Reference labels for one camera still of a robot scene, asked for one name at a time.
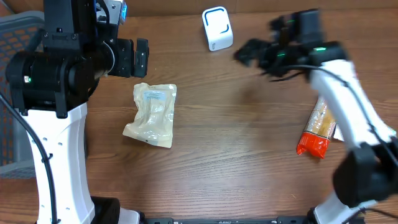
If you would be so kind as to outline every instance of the food packet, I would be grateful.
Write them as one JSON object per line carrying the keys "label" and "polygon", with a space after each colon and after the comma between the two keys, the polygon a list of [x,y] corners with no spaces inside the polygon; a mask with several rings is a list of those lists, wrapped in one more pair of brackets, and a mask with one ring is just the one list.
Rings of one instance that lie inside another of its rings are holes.
{"label": "food packet", "polygon": [[323,159],[335,126],[336,121],[328,110],[325,99],[320,96],[297,145],[297,154],[308,151]]}
{"label": "food packet", "polygon": [[138,112],[134,122],[124,128],[123,135],[153,146],[172,147],[177,87],[140,83],[134,85],[133,95]]}

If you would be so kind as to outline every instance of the wooden surface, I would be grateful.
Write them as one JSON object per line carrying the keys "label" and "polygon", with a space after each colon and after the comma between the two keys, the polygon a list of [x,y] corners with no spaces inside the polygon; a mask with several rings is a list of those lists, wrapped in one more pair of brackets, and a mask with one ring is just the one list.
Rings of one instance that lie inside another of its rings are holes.
{"label": "wooden surface", "polygon": [[[149,39],[149,71],[144,79],[102,78],[88,102],[90,193],[148,217],[304,215],[323,202],[343,144],[333,142],[322,161],[295,152],[317,93],[302,77],[269,83],[232,59],[248,39],[266,39],[267,21],[279,15],[231,15],[234,45],[213,53],[200,16],[129,18],[119,37]],[[329,11],[323,21],[328,39],[348,49],[376,111],[398,129],[398,10]],[[171,149],[122,135],[140,82],[177,85]],[[391,197],[378,208],[398,214],[397,205]],[[0,180],[0,223],[32,223],[37,211],[34,179]]]}
{"label": "wooden surface", "polygon": [[[43,0],[4,0],[16,13],[43,11]],[[197,15],[224,6],[229,13],[298,11],[321,9],[397,8],[398,0],[126,0],[128,16]]]}

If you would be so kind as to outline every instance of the white plastic package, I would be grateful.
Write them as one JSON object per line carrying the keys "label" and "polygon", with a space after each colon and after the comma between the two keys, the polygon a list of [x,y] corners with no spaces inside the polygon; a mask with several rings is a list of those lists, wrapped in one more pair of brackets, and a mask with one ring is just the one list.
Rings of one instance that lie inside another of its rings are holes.
{"label": "white plastic package", "polygon": [[153,146],[172,147],[176,96],[177,87],[174,84],[134,85],[134,102],[138,112],[134,122],[124,128],[123,135]]}

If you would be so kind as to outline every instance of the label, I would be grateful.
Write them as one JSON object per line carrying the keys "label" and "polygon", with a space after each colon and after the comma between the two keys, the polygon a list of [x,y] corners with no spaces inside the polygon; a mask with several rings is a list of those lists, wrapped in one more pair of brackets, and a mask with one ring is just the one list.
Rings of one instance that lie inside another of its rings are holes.
{"label": "label", "polygon": [[162,91],[145,91],[144,100],[162,100],[166,101],[166,94]]}

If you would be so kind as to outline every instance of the gray plastic basket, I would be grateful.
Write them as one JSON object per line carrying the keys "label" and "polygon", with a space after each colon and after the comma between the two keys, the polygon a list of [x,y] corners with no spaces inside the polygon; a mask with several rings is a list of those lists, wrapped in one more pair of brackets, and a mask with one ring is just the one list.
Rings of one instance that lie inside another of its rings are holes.
{"label": "gray plastic basket", "polygon": [[[0,18],[0,91],[11,102],[5,70],[10,59],[24,50],[30,38],[44,26],[44,13],[23,12]],[[32,150],[25,129],[0,105],[0,177],[29,179],[35,177]]]}

